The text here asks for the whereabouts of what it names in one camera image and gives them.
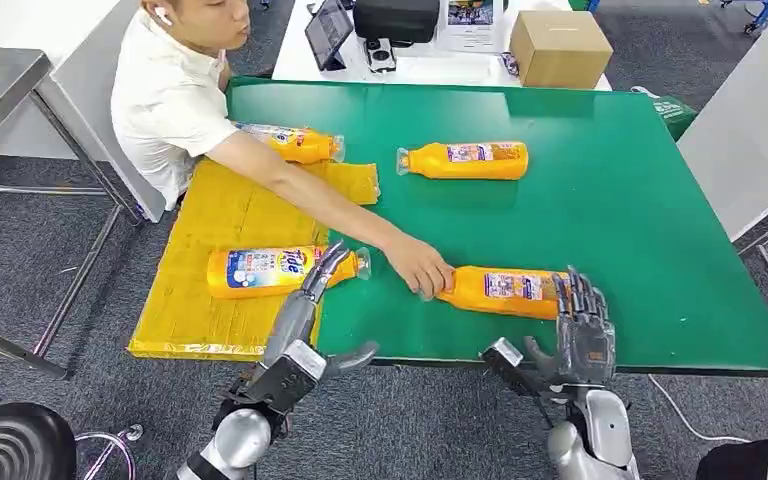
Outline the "person's right hand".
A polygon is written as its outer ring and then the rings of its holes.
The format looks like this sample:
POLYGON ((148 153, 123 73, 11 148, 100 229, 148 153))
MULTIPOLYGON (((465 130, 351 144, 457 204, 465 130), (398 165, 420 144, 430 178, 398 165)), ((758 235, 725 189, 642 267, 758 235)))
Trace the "person's right hand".
POLYGON ((429 244, 399 233, 381 250, 408 288, 423 300, 454 287, 455 269, 429 244))

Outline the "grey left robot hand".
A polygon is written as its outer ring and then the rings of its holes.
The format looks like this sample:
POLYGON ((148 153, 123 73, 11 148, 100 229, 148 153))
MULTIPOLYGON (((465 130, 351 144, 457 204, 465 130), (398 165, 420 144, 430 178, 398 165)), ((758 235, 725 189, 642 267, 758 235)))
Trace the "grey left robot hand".
POLYGON ((325 357, 311 346, 314 313, 337 267, 348 258, 350 250, 342 240, 329 246, 304 278, 301 286, 292 291, 274 321, 262 359, 255 376, 268 370, 294 343, 302 353, 302 366, 311 367, 317 380, 339 376, 368 365, 379 350, 375 341, 367 341, 355 350, 325 357))

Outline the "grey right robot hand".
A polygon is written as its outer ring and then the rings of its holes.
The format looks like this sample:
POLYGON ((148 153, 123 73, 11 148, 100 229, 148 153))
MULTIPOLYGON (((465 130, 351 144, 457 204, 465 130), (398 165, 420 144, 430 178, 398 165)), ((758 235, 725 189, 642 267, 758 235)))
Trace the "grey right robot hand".
POLYGON ((556 352, 542 351, 533 336, 524 338, 526 352, 540 375, 553 385, 602 385, 616 368, 615 328, 609 321, 602 291, 573 266, 565 277, 552 275, 557 293, 556 352))

